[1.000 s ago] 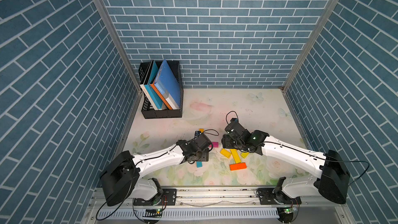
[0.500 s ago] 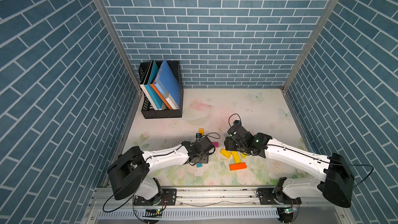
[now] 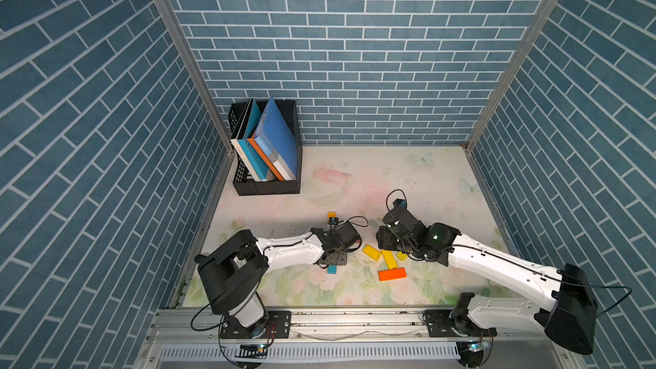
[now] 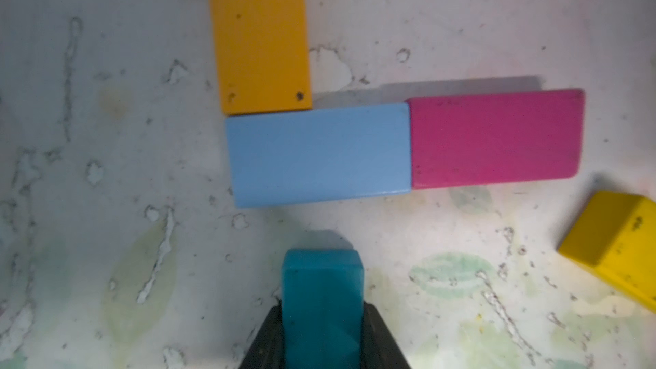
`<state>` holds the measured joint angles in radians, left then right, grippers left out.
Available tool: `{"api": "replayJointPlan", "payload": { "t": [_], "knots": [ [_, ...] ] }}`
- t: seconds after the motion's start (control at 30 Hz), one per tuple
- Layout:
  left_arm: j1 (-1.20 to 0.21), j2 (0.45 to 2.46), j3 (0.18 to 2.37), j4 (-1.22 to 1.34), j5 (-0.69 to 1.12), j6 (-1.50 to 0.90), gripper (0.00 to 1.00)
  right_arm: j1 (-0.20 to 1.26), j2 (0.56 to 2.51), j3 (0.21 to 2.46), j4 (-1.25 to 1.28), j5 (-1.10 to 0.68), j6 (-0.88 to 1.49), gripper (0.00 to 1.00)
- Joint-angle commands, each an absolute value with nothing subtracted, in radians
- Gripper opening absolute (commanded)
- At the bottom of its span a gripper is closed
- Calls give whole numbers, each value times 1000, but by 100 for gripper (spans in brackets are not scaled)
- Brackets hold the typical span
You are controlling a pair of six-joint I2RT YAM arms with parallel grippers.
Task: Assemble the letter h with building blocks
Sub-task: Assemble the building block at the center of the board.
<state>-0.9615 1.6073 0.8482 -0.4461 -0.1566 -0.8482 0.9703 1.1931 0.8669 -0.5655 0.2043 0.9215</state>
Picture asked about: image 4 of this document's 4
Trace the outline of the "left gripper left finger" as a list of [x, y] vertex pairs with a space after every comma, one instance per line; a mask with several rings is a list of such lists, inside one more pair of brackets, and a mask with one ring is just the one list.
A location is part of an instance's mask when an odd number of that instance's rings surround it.
[[272, 307], [251, 343], [239, 369], [283, 369], [284, 327], [282, 306]]

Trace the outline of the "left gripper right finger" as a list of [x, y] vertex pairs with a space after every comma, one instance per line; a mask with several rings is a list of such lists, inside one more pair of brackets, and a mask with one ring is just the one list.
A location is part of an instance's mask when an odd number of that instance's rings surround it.
[[367, 369], [410, 369], [381, 314], [364, 303], [361, 329], [361, 367]]

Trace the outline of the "teal long block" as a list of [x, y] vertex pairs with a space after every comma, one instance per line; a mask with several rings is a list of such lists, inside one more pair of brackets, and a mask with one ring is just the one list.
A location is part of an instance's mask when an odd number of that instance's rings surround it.
[[364, 267], [353, 249], [292, 249], [282, 266], [287, 368], [359, 368]]

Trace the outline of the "light blue block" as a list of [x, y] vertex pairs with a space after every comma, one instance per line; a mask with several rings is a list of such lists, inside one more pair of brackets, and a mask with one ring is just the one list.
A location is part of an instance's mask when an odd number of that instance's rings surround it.
[[225, 132], [239, 208], [411, 190], [410, 113], [404, 102], [229, 117]]

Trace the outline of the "magenta block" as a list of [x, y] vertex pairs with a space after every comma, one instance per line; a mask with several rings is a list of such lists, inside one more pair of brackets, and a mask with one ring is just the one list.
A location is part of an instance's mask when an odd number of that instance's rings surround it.
[[415, 190], [577, 174], [585, 93], [580, 89], [408, 100]]

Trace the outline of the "orange-yellow long block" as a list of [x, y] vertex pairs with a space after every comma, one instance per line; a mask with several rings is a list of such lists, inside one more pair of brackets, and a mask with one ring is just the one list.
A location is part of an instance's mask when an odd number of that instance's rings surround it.
[[209, 0], [222, 111], [313, 106], [305, 0]]

